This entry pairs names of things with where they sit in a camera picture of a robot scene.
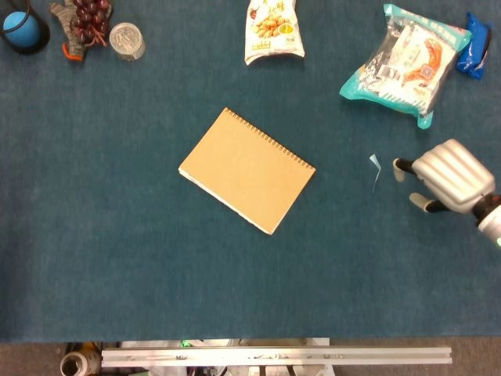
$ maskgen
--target notebook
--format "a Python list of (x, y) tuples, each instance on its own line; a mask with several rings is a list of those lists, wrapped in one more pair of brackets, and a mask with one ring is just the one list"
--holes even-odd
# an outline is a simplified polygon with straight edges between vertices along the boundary
[(179, 172), (271, 235), (315, 169), (225, 108)]

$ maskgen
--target food package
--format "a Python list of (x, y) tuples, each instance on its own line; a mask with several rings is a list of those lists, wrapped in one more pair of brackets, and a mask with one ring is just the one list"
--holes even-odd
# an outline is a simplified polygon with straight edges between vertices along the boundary
[(245, 27), (245, 63), (263, 56), (293, 53), (305, 57), (296, 0), (250, 0)]
[(387, 34), (373, 57), (343, 85), (347, 99), (367, 99), (417, 117), (428, 128), (438, 90), (471, 33), (384, 5)]
[(456, 69), (480, 80), (484, 73), (492, 27), (482, 23), (470, 12), (467, 13), (467, 19), (467, 29), (472, 34), (471, 42), (457, 60)]

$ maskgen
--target blue wrapper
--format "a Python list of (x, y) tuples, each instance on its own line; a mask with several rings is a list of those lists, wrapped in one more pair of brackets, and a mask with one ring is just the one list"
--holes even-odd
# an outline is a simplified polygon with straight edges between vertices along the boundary
[(467, 30), (471, 31), (470, 44), (457, 61), (456, 69), (478, 80), (484, 73), (488, 44), (491, 41), (490, 25), (480, 22), (472, 13), (467, 13)]

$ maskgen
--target snack bag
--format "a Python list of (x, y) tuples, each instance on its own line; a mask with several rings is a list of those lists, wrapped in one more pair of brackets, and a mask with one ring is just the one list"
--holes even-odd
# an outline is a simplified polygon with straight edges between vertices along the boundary
[(428, 128), (441, 83), (471, 33), (392, 4), (384, 5), (384, 14), (386, 38), (373, 57), (346, 81), (340, 94), (412, 114), (420, 128)]
[(294, 10), (296, 0), (250, 0), (245, 27), (245, 63), (262, 56), (305, 57)]

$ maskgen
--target spiral binding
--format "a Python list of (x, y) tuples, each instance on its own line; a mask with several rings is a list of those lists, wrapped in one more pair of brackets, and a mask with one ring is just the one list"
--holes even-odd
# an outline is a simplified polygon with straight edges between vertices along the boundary
[(242, 118), (241, 116), (235, 114), (233, 111), (231, 111), (228, 107), (226, 107), (223, 112), (229, 114), (230, 116), (234, 117), (237, 119), (240, 123), (246, 125), (253, 133), (256, 133), (258, 136), (260, 136), (264, 141), (268, 141), (272, 146), (274, 146), (277, 150), (284, 152), (287, 154), (287, 156), (290, 156), (290, 158), (293, 158), (294, 161), (296, 161), (298, 164), (301, 166), (305, 166), (306, 168), (310, 168), (313, 170), (313, 166), (311, 166), (308, 162), (300, 159), (296, 154), (294, 154), (292, 151), (287, 149), (284, 145), (273, 139), (272, 137), (268, 136), (266, 133), (264, 133), (262, 130), (254, 127), (250, 122)]

